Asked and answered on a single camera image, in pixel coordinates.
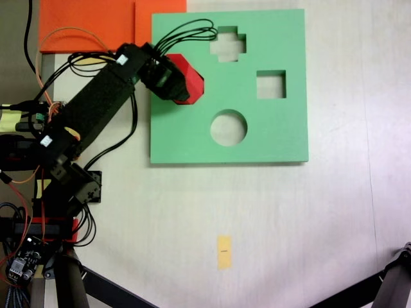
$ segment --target orange foam board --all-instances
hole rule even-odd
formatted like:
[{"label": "orange foam board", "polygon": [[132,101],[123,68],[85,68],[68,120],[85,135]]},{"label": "orange foam board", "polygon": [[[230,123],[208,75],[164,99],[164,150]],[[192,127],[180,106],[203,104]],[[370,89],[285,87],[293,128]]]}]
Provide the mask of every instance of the orange foam board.
[{"label": "orange foam board", "polygon": [[[116,50],[122,43],[134,43],[135,11],[135,0],[41,0],[39,43],[51,31],[72,26],[95,33],[110,50]],[[86,33],[64,30],[47,39],[40,51],[72,53],[104,49]]]},{"label": "orange foam board", "polygon": [[186,0],[137,0],[136,1],[136,44],[152,41],[152,14],[184,13]]}]

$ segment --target green foam board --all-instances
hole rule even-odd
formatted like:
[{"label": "green foam board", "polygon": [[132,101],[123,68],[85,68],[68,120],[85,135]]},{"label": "green foam board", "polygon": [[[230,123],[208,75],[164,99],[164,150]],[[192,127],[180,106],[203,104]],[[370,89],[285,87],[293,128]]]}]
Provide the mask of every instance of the green foam board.
[{"label": "green foam board", "polygon": [[[184,22],[208,18],[220,29],[237,27],[246,53],[237,62],[219,62],[209,42],[183,42],[181,53],[204,78],[204,95],[194,105],[151,97],[151,162],[308,161],[304,10],[154,14],[153,42]],[[285,72],[285,98],[259,99],[257,75]],[[222,146],[211,123],[224,110],[247,122],[245,138]]]}]

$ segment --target cross-shaped hole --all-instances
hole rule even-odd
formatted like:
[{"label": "cross-shaped hole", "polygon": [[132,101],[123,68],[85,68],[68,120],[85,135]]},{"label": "cross-shaped hole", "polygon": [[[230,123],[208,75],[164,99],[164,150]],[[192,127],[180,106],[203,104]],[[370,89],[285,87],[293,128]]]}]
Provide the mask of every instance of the cross-shaped hole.
[{"label": "cross-shaped hole", "polygon": [[217,39],[210,42],[210,53],[217,55],[219,62],[237,62],[246,50],[246,35],[238,34],[236,26],[218,27]]}]

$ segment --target red block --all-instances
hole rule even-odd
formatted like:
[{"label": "red block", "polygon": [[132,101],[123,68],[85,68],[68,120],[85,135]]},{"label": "red block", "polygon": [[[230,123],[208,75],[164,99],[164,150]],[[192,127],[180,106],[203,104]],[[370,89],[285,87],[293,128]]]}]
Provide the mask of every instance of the red block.
[{"label": "red block", "polygon": [[178,105],[192,105],[204,94],[204,79],[190,65],[190,63],[180,53],[167,55],[168,58],[177,66],[186,77],[186,87],[190,94],[186,101],[174,101]]}]

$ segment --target white surface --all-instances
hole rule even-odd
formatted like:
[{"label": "white surface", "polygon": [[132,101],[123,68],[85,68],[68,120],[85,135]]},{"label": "white surface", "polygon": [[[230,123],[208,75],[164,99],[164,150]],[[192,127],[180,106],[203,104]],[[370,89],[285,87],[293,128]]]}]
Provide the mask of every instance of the white surface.
[{"label": "white surface", "polygon": [[[309,307],[382,269],[411,239],[411,1],[188,2],[191,12],[271,8],[306,9],[307,164],[151,166],[139,84],[136,134],[93,168],[103,202],[79,257],[159,307]],[[54,98],[84,84],[67,73]],[[130,122],[127,103],[80,163]],[[223,271],[219,234],[233,245]]]}]

